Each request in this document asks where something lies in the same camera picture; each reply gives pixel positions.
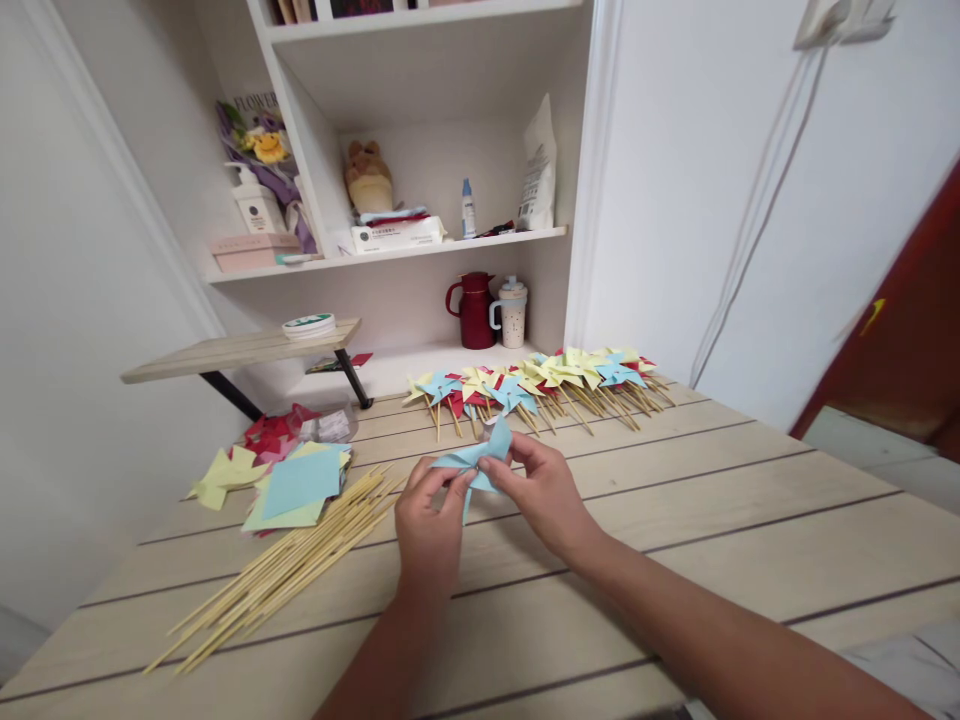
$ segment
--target small wooden side table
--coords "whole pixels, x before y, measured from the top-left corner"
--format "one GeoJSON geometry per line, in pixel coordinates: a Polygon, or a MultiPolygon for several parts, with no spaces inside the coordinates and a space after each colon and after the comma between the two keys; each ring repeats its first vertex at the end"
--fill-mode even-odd
{"type": "Polygon", "coordinates": [[[265,330],[247,335],[213,338],[128,370],[120,376],[120,379],[127,385],[135,385],[196,373],[233,403],[240,412],[256,422],[264,413],[230,382],[221,370],[304,357],[332,350],[340,361],[340,367],[346,373],[350,386],[357,394],[360,407],[366,410],[373,405],[373,400],[364,392],[360,378],[357,377],[357,371],[350,362],[350,355],[347,354],[347,345],[359,329],[360,318],[354,318],[338,320],[335,332],[309,340],[290,340],[282,330],[265,330]]]}

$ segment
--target pink box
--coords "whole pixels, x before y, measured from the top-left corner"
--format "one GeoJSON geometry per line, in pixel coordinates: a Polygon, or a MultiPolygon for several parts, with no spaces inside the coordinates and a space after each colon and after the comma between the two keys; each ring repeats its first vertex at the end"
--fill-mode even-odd
{"type": "Polygon", "coordinates": [[[284,255],[300,254],[300,241],[295,235],[276,233],[238,235],[214,240],[210,243],[210,251],[221,272],[237,272],[282,265],[284,255]]]}

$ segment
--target red door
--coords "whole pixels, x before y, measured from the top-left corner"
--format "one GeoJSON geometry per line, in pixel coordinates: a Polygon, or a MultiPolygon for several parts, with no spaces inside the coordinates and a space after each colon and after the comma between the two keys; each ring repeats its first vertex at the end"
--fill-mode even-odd
{"type": "Polygon", "coordinates": [[[824,405],[960,462],[960,164],[791,434],[824,405]]]}

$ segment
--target white shelf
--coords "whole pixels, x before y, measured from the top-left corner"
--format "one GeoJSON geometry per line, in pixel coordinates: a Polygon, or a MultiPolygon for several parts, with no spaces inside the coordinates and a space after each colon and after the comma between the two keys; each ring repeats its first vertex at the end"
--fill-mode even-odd
{"type": "Polygon", "coordinates": [[[530,232],[517,232],[509,235],[497,235],[488,238],[474,238],[473,240],[459,240],[452,243],[442,243],[440,245],[427,245],[425,247],[407,248],[404,250],[391,250],[381,253],[369,253],[367,255],[344,255],[329,260],[311,260],[300,265],[272,265],[265,268],[256,268],[255,270],[244,270],[236,273],[222,273],[219,271],[209,272],[206,280],[211,285],[219,283],[233,282],[234,280],[249,280],[258,277],[271,277],[274,275],[291,275],[293,273],[309,272],[311,270],[324,270],[326,268],[344,267],[346,265],[360,265],[369,262],[382,262],[385,260],[400,260],[403,258],[419,257],[421,255],[436,255],[437,253],[455,252],[458,250],[474,250],[476,248],[491,247],[493,245],[508,245],[510,243],[528,242],[530,240],[544,240],[547,238],[559,238],[567,234],[567,226],[550,228],[549,230],[532,230],[530,232]]]}
{"type": "Polygon", "coordinates": [[[580,0],[483,0],[268,28],[266,37],[338,132],[518,112],[526,123],[582,15],[580,0]]]}
{"type": "Polygon", "coordinates": [[[267,30],[273,45],[336,35],[399,30],[465,20],[529,14],[580,7],[583,0],[484,0],[484,2],[424,8],[422,10],[377,13],[360,17],[320,20],[297,25],[277,25],[267,30]]]}
{"type": "MultiPolygon", "coordinates": [[[[354,344],[348,348],[348,352],[352,357],[366,350],[354,344]]],[[[417,378],[423,373],[440,370],[459,372],[465,367],[477,365],[506,366],[526,359],[532,352],[537,352],[537,349],[529,344],[516,350],[508,350],[502,345],[494,345],[486,350],[467,350],[458,342],[430,343],[374,351],[373,357],[363,367],[357,368],[357,375],[367,395],[376,398],[406,392],[408,376],[417,378]]],[[[288,404],[299,402],[308,407],[320,407],[339,399],[341,395],[350,401],[355,399],[342,372],[315,373],[304,376],[294,385],[287,392],[287,401],[288,404]]]]}

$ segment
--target black metal table leg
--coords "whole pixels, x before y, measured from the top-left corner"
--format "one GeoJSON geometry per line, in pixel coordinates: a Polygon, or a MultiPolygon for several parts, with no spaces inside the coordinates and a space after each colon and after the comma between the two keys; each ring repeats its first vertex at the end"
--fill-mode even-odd
{"type": "Polygon", "coordinates": [[[209,373],[200,373],[200,377],[210,383],[218,393],[232,402],[233,406],[237,408],[237,410],[242,412],[253,422],[256,422],[263,417],[263,413],[260,412],[260,408],[254,405],[250,401],[250,398],[240,392],[240,389],[236,385],[227,380],[227,378],[224,377],[223,373],[219,370],[214,370],[213,372],[209,373]]]}
{"type": "Polygon", "coordinates": [[[353,363],[350,362],[350,355],[346,350],[337,350],[336,356],[337,360],[340,361],[340,367],[347,374],[347,380],[350,381],[350,386],[357,394],[357,400],[360,401],[360,407],[366,410],[368,407],[373,405],[373,400],[368,398],[367,394],[363,391],[363,385],[360,384],[360,378],[357,377],[357,371],[353,369],[353,363]]]}

